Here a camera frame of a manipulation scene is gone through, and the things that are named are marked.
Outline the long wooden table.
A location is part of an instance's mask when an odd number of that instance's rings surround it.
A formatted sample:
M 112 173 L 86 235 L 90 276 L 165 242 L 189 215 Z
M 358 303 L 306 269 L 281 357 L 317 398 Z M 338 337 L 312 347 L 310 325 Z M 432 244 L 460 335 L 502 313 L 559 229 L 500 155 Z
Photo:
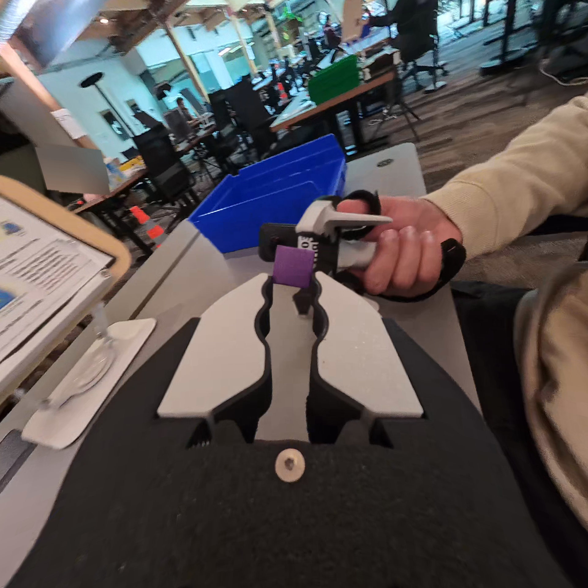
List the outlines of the long wooden table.
M 76 215 L 83 213 L 92 213 L 96 216 L 103 224 L 105 224 L 110 230 L 114 232 L 114 235 L 120 239 L 130 240 L 142 253 L 141 261 L 145 261 L 151 254 L 153 254 L 155 248 L 151 245 L 148 237 L 141 229 L 137 220 L 129 212 L 129 206 L 126 206 L 122 201 L 123 198 L 127 198 L 134 187 L 139 184 L 143 185 L 145 193 L 154 200 L 155 203 L 164 205 L 177 205 L 178 203 L 168 203 L 164 201 L 155 192 L 151 181 L 148 178 L 148 171 L 145 166 L 137 168 L 127 180 L 125 180 L 120 186 L 114 188 L 114 190 L 105 196 L 97 196 L 91 201 L 81 203 L 77 202 L 77 207 L 72 209 Z M 177 226 L 182 217 L 181 214 L 187 214 L 180 208 L 180 211 L 174 218 L 173 226 Z
M 379 77 L 368 82 L 362 82 L 356 88 L 344 92 L 326 102 L 307 108 L 304 111 L 295 112 L 295 107 L 301 104 L 307 97 L 307 92 L 295 97 L 293 103 L 270 125 L 273 133 L 282 130 L 292 130 L 312 123 L 324 123 L 330 134 L 334 135 L 346 159 L 354 159 L 367 154 L 369 151 L 383 145 L 383 139 L 364 139 L 363 128 L 359 116 L 359 101 L 368 92 L 394 82 L 398 77 L 396 68 L 383 73 Z M 352 142 L 345 145 L 337 115 L 347 113 L 350 121 Z

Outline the black floor lamp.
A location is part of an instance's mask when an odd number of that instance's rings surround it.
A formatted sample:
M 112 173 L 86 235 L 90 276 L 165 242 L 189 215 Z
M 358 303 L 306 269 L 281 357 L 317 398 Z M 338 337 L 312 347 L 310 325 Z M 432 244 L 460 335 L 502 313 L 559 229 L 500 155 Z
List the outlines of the black floor lamp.
M 82 89 L 94 87 L 98 91 L 99 95 L 103 98 L 103 100 L 107 103 L 110 111 L 113 113 L 117 121 L 121 124 L 121 127 L 125 129 L 126 133 L 129 135 L 130 138 L 133 138 L 135 136 L 135 132 L 124 120 L 123 116 L 119 113 L 115 105 L 112 103 L 112 101 L 109 99 L 109 97 L 100 85 L 100 82 L 103 79 L 103 77 L 103 72 L 95 72 L 92 75 L 81 80 L 78 85 Z

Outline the printed instruction sheet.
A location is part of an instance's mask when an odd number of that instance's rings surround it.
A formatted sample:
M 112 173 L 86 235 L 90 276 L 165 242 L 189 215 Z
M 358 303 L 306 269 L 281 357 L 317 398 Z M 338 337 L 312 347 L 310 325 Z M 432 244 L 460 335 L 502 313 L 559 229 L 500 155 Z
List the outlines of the printed instruction sheet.
M 111 261 L 1 198 L 1 360 Z

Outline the purple wooden cube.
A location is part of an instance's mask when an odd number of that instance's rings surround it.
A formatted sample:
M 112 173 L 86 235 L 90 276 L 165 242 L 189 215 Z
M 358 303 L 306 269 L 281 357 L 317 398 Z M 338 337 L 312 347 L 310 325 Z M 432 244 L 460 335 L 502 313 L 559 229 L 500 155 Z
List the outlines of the purple wooden cube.
M 315 253 L 311 249 L 278 245 L 273 265 L 273 283 L 306 289 L 312 279 Z

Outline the black office chair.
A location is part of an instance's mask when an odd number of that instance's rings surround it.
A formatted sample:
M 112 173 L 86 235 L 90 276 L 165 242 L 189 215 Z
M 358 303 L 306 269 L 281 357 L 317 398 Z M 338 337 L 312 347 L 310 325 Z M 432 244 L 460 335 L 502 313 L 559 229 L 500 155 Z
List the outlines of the black office chair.
M 270 129 L 276 117 L 268 112 L 249 79 L 209 93 L 208 102 L 218 131 L 227 126 L 244 131 L 252 139 L 257 158 L 263 160 L 269 156 L 276 142 L 276 135 Z
M 561 260 L 543 283 L 576 262 L 587 262 L 587 245 L 577 261 Z M 452 283 L 484 419 L 513 470 L 549 552 L 574 587 L 587 587 L 587 529 L 549 477 L 526 419 L 513 327 L 519 301 L 532 290 L 481 281 Z
M 194 210 L 199 204 L 194 191 L 194 179 L 175 151 L 167 128 L 159 122 L 134 136 L 133 142 L 143 158 L 148 178 L 158 196 L 168 203 L 178 203 L 187 213 Z

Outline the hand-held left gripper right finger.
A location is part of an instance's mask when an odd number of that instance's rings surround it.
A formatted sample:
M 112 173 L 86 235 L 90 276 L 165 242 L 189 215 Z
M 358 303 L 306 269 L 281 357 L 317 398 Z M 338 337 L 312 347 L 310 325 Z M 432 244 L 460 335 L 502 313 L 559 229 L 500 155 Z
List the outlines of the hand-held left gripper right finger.
M 310 443 L 335 443 L 350 422 L 372 437 L 380 421 L 421 419 L 424 408 L 380 313 L 323 272 L 311 290 Z

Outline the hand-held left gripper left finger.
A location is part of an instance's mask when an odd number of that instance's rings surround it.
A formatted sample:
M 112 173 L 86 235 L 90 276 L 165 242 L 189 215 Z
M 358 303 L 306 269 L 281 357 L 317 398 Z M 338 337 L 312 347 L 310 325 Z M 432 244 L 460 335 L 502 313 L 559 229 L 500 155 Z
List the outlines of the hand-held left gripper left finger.
M 161 400 L 163 419 L 201 419 L 213 429 L 233 422 L 253 443 L 272 402 L 267 336 L 273 281 L 260 273 L 212 304 L 199 318 Z

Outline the person's right forearm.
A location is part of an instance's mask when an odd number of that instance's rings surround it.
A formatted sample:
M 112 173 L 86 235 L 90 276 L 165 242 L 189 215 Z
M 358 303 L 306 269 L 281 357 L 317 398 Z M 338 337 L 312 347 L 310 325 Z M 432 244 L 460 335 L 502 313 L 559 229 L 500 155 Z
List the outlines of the person's right forearm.
M 503 248 L 548 217 L 587 217 L 587 95 L 555 108 L 504 151 L 424 199 L 459 229 L 469 259 Z

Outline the person's right hand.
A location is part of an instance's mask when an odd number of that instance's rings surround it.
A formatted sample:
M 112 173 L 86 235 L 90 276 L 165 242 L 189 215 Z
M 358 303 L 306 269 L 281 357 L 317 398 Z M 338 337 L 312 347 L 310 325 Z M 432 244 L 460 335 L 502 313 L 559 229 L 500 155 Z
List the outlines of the person's right hand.
M 442 242 L 463 243 L 460 229 L 427 199 L 379 197 L 392 223 L 375 227 L 365 240 L 376 244 L 366 269 L 351 268 L 373 296 L 413 298 L 432 290 L 442 270 Z

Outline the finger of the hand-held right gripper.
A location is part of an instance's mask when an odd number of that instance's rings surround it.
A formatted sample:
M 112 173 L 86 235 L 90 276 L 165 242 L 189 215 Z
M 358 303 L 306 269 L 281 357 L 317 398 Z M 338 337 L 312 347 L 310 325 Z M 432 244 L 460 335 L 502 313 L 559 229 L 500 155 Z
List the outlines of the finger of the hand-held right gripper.
M 390 217 L 341 212 L 334 202 L 315 201 L 295 226 L 295 233 L 327 240 L 361 240 L 375 227 L 392 222 Z
M 316 276 L 311 276 L 309 285 L 300 288 L 293 295 L 293 303 L 295 304 L 298 315 L 308 315 L 310 310 L 316 305 L 319 294 L 320 283 L 316 279 Z

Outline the blue plastic bin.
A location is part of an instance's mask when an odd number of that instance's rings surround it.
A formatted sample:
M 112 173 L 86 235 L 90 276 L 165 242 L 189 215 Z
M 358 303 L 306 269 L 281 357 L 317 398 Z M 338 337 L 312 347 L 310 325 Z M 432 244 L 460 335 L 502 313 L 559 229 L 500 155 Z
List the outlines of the blue plastic bin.
M 222 254 L 258 245 L 265 223 L 297 224 L 323 196 L 342 196 L 347 162 L 333 134 L 226 176 L 188 221 Z

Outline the black tripod stand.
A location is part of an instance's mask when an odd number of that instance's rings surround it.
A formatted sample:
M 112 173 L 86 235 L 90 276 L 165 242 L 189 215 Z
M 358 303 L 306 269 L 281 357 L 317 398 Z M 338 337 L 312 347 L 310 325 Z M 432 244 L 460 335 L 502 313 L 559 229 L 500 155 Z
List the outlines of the black tripod stand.
M 414 139 L 417 143 L 420 142 L 420 136 L 415 129 L 413 121 L 421 121 L 420 117 L 416 115 L 414 110 L 408 106 L 403 97 L 403 84 L 400 78 L 395 77 L 392 81 L 385 85 L 386 102 L 379 118 L 372 118 L 368 122 L 368 128 L 372 129 L 369 142 L 373 143 L 381 139 L 379 132 L 384 123 L 392 121 L 398 116 L 401 116 L 408 125 Z

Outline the orange traffic cone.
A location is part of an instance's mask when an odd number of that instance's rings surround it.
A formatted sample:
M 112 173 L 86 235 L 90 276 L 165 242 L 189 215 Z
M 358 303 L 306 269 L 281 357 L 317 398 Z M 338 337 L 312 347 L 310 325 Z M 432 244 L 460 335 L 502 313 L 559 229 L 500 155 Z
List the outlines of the orange traffic cone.
M 148 237 L 151 245 L 155 249 L 158 249 L 166 239 L 166 233 L 164 229 L 138 206 L 130 207 L 129 212 L 137 220 L 146 237 Z

